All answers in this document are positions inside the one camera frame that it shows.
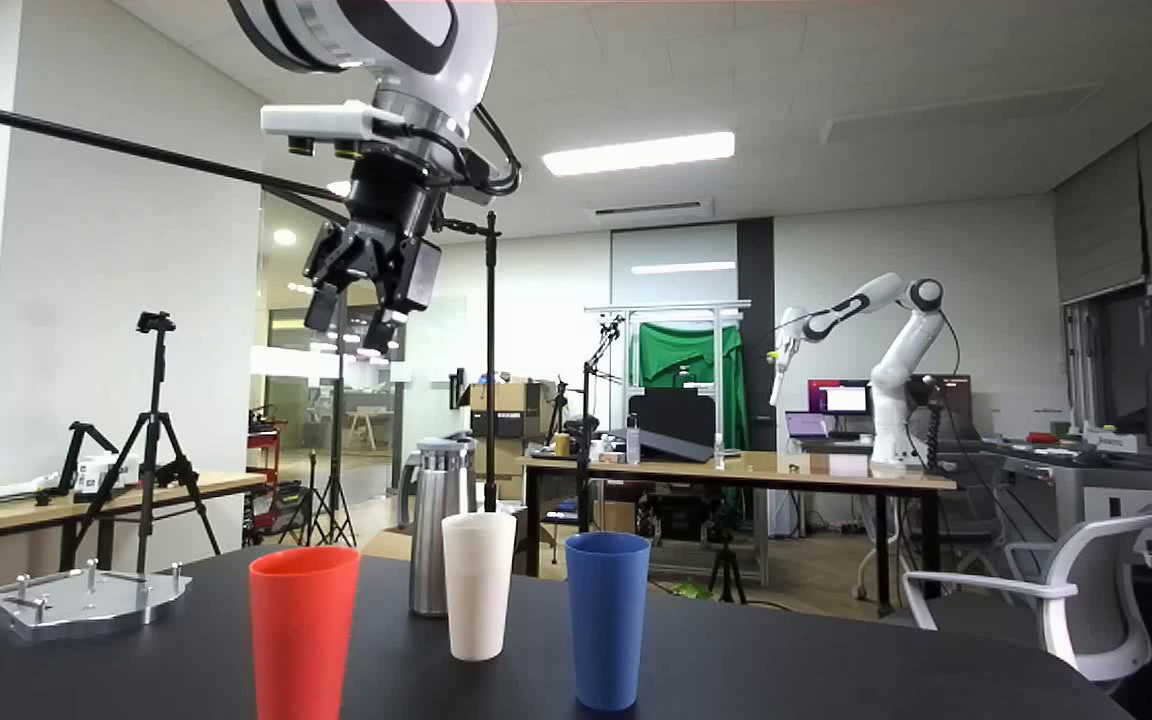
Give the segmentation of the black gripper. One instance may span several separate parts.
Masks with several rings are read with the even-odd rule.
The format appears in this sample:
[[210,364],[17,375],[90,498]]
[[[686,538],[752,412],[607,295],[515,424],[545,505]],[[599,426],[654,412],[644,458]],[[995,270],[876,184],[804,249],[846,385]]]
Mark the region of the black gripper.
[[392,313],[373,313],[362,349],[388,357],[405,332],[399,313],[423,313],[441,270],[441,249],[423,241],[441,193],[429,175],[397,155],[362,155],[353,168],[354,193],[344,224],[322,224],[305,275],[311,299],[305,306],[308,332],[327,332],[347,306],[347,289],[369,278],[374,299]]

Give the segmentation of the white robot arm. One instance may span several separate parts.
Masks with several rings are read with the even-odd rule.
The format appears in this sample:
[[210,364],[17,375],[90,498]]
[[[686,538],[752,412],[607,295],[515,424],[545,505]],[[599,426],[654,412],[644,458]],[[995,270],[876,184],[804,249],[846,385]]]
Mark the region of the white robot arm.
[[397,316],[423,313],[441,266],[429,230],[442,194],[489,203],[519,189],[519,160],[482,109],[497,0],[227,0],[248,45],[286,71],[354,71],[374,86],[341,105],[263,105],[258,129],[294,155],[333,148],[353,164],[305,275],[305,323],[327,332],[354,278],[374,289],[362,349],[388,353]]

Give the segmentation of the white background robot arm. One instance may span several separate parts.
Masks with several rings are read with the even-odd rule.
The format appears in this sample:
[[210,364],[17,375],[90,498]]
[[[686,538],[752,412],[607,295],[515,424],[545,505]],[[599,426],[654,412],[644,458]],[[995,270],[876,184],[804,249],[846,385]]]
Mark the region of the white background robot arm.
[[773,385],[781,389],[804,344],[825,344],[838,323],[892,302],[901,302],[908,321],[866,371],[866,396],[871,396],[866,465],[876,475],[902,475],[914,458],[908,434],[908,378],[935,344],[935,337],[943,332],[943,282],[935,275],[901,278],[896,270],[878,270],[866,282],[818,306],[783,306],[773,344],[773,368],[775,368]]

